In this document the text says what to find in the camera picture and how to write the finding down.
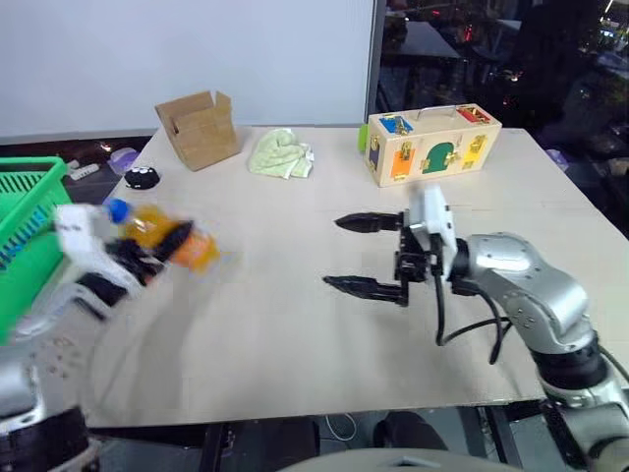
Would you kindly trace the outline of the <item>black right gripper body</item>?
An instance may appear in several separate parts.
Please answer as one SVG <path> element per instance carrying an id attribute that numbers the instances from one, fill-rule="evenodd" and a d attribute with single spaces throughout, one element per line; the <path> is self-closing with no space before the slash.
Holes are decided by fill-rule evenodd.
<path id="1" fill-rule="evenodd" d="M 410 227 L 405 223 L 405 213 L 397 214 L 399 246 L 394 255 L 394 279 L 399 283 L 396 304 L 409 304 L 409 286 L 411 283 L 424 283 L 433 280 L 438 274 L 439 265 L 436 254 L 429 247 L 424 250 Z"/>

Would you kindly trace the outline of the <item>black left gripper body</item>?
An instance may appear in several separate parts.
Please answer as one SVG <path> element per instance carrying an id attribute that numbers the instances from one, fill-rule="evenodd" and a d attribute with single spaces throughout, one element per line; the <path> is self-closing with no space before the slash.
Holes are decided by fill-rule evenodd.
<path id="1" fill-rule="evenodd" d="M 165 264 L 145 252 L 132 239 L 116 239 L 104 245 L 105 254 L 130 273 L 142 287 L 146 287 L 153 278 L 165 268 Z M 78 284 L 89 289 L 107 306 L 114 306 L 129 295 L 129 290 L 114 283 L 94 270 L 84 273 Z"/>

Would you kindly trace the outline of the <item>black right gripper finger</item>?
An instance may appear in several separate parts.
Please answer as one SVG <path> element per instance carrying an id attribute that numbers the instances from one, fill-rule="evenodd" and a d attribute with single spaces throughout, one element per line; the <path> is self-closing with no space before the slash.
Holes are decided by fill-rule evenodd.
<path id="1" fill-rule="evenodd" d="M 403 226 L 404 213 L 355 212 L 337 218 L 336 226 L 357 233 L 399 231 Z"/>
<path id="2" fill-rule="evenodd" d="M 375 278 L 356 275 L 327 275 L 322 278 L 322 281 L 357 298 L 390 302 L 401 307 L 408 306 L 408 288 L 403 285 L 384 284 Z"/>

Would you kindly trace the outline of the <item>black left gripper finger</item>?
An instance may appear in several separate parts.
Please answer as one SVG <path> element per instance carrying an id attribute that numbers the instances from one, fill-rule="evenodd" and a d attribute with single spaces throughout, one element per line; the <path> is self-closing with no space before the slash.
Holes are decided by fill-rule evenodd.
<path id="1" fill-rule="evenodd" d="M 168 261 L 186 243 L 193 229 L 191 220 L 178 222 L 155 247 L 155 258 L 161 263 Z"/>

